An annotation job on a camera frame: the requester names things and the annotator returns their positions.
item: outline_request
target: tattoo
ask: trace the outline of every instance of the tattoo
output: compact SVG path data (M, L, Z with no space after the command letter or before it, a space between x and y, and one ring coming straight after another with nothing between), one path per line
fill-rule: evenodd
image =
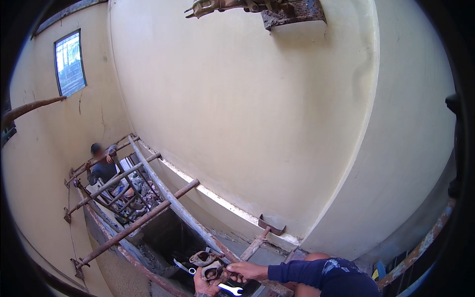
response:
M213 297L210 294L201 293L201 292L196 292L195 295L193 295L193 296L195 296L195 297Z

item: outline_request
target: painted wall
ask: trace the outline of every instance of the painted wall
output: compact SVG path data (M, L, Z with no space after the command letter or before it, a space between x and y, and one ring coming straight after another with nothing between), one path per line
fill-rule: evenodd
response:
M445 97L455 89L440 39L412 0L379 0L376 9L371 118L354 164L301 245L307 251L354 259L377 246L426 199L452 152L455 116Z
M374 96L371 2L322 1L328 26L271 34L239 9L185 19L190 4L111 3L133 128L230 203L302 238L348 166Z
M92 143L111 144L131 131L109 55L107 4L76 12L28 40L13 74L10 98L16 108L58 96L53 43L78 28L88 85L63 102L15 120L18 132L1 151L2 176L10 210L31 243L25 246L33 259L64 281L79 282L91 294L112 296L95 260L83 270L85 284L74 276L69 259L84 257L92 248L83 212L74 212L71 224L63 219L63 208L79 202L77 191L69 192L63 184L69 169L90 158Z
M436 184L452 150L444 98L454 87L412 1L321 2L327 25L269 34L241 10L197 20L183 17L188 1L117 0L110 34L133 129L148 145L251 216L287 225L303 249L354 259ZM188 196L197 217L234 215ZM254 232L246 220L220 221Z

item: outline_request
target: man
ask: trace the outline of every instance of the man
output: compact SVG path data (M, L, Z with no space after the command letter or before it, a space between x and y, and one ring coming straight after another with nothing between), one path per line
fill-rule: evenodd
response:
M99 177L103 182L108 182L111 178L116 175L117 170L115 168L115 163L112 160L112 156L116 153L117 145L113 144L109 147L107 152L100 144L93 144L91 146L91 154L95 160L99 162L93 166L92 172L90 170L91 163L87 161L84 164L84 167L87 171L87 181L91 186L97 183ZM107 190L112 191L118 186L119 182L112 184Z
M374 280L360 271L353 262L314 253L305 261L289 261L280 265L261 266L248 262L229 264L234 272L231 279L244 283L248 279L275 280L281 283L297 282L295 297L376 297L380 292ZM201 279L201 268L194 277L195 296L213 297L220 288L219 279L210 282Z

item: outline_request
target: rusted steel beam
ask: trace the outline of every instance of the rusted steel beam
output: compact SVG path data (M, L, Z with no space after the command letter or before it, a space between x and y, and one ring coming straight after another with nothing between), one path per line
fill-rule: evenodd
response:
M46 99L46 100L39 100L39 101L34 101L27 103L25 105L22 105L20 107L17 107L13 110L7 111L4 113L1 117L1 124L0 124L0 130L3 131L5 129L5 126L14 121L16 118L24 115L27 112L30 112L32 110L37 109L38 107L45 106L57 101L62 101L66 99L66 96L61 96L61 97L55 97L51 99Z
M133 143L133 140L129 136L129 141L137 158L143 163L145 157L143 156L142 152L139 150L137 145ZM226 259L230 262L242 262L243 259L238 257L235 253L233 253L228 247L226 247L221 241L219 241L213 234L211 234L208 229L203 226L200 222L198 222L192 214L183 207L183 205L171 194L170 190L163 184L163 182L158 178L155 171L151 168L150 164L146 163L143 168L147 171L148 175L152 179L152 181L157 185L161 195L166 198L165 202L169 201L171 203L171 209L183 220L187 223L188 226L193 228L200 236L205 240L205 242L214 250L219 253L224 254ZM276 293L282 295L283 297L291 297L294 295L294 291L284 287L282 284L279 284L274 281L265 280L261 281L261 284L271 288Z
M439 235L442 228L448 221L450 214L452 213L452 209L455 206L455 200L449 198L449 202L445 207L442 214L437 219L436 223L430 229L429 233L424 237L424 239L409 253L409 255L397 265L390 273L388 273L385 277L378 280L376 284L378 288L382 290L385 286L392 283L395 279L397 279L401 274L403 274L409 267L411 267L417 259L424 254L427 248L434 242L436 237Z
M109 231L105 228L105 226L99 220L97 214L89 207L89 205L86 206L86 209L91 214L94 222L99 226L102 233L109 240L111 240L113 238L112 235L109 233ZM191 296L191 294L189 294L185 291L179 290L173 284L169 283L166 279L161 278L158 275L151 272L150 270L148 270L144 265L142 265L142 263L140 263L136 258L134 258L122 245L117 244L117 249L132 265L137 267L138 270L142 274L144 274L150 281L152 281L155 284L159 285L164 290L168 291L169 293L171 293L171 294L173 294L174 296L177 296L177 297L189 297L189 296Z
M160 153L156 153L155 155L153 156L150 156L149 158L147 158L147 160L145 160L145 163L147 162L150 162L156 158L158 158L160 156ZM127 176L128 174L134 172L135 170L137 170L138 168L140 168L142 166L142 162L138 163L137 165L135 165L134 167L128 169L127 171L123 172L122 174L118 175L116 178L114 179L110 179L108 182L106 182L102 187L100 187L96 192L94 192L94 194L91 194L91 196L89 196L88 198L80 201L80 203L78 203L73 209L71 210L68 210L66 207L64 208L65 211L66 211L66 214L64 216L64 219L70 223L71 222L71 213L73 213L74 211L80 209L82 206L86 205L89 201L91 201L92 199L96 198L97 196L99 196L100 193L102 193L103 191L107 190L107 188L109 188L112 184L118 182L119 180L121 180L124 176Z
M134 137L133 139L134 139L134 141L137 141L137 140L140 139L140 137L136 136L136 137ZM116 152L119 151L119 150L121 150L121 149L123 149L123 148L125 148L125 147L128 146L129 144L130 144L130 142L128 141L128 142L126 142L126 143L124 143L124 144L121 144L121 145L117 146ZM91 167L92 167L92 166L96 165L99 161L98 161L98 160L94 160L94 159L89 159L88 162L91 163ZM84 164L82 164L81 167L79 167L78 169L74 170L74 172L73 172L73 174L71 175L69 181L65 182L65 186L68 186L69 183L73 181L73 179L75 179L76 177L78 177L78 176L79 176L80 174L82 174L83 172L86 172L86 168L84 167Z
M183 196L186 192L191 190L192 188L196 187L200 182L198 180L193 180L189 184L187 184L183 189L179 190L175 193L176 197L179 198ZM167 200L163 203L160 203L157 207L143 215L141 218L136 220L133 224L131 224L127 229L123 230L119 234L115 235L113 238L109 239L103 245L98 247L97 249L93 250L89 255L87 255L84 259L80 259L81 262L76 265L76 269L81 268L82 266L88 264L93 259L97 258L100 254L105 252L106 250L110 249L114 245L116 245L119 241L123 240L127 235L137 230L140 226L148 222L152 219L155 215L160 213L162 210L166 209L170 206L170 202Z
M130 163L132 163L132 165L135 165L135 162L132 160L131 157L127 157L127 158L129 158ZM146 181L147 184L148 184L148 180L145 179L145 177L143 176L142 172L140 172L140 170L137 170L137 174L139 174L139 176L140 176L144 181ZM160 196L157 194L157 192L155 192L155 190L152 188L152 185L149 184L149 187L150 187L150 190L152 191L152 193L155 195L155 197L157 197L157 200L158 200L158 201L162 201L162 200L160 199Z
M257 250L261 247L261 245L266 242L266 236L270 232L271 227L267 226L264 232L261 235L256 237L254 241L247 247L247 249L242 253L241 259L244 261L249 261L251 257L257 252Z
M117 167L119 168L119 171L120 172L124 172L124 168L122 167L122 164L120 164L120 161L119 159L117 158L117 156L114 156L112 157L112 159L114 160L114 163L115 165L117 165ZM140 201L142 201L143 204L145 204L145 207L148 208L150 210L150 207L148 206L148 204L145 202L145 200L143 199L142 195L139 193L139 191L137 191L137 189L135 188L135 186L133 185L132 181L130 180L129 176L126 175L125 176L125 180L129 183L130 187L133 189L133 191L139 196L139 199Z

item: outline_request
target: knee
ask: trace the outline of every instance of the knee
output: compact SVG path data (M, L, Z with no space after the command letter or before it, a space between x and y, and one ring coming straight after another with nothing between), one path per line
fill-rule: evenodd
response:
M319 259L328 259L330 256L325 253L311 253L305 257L305 261L315 261Z

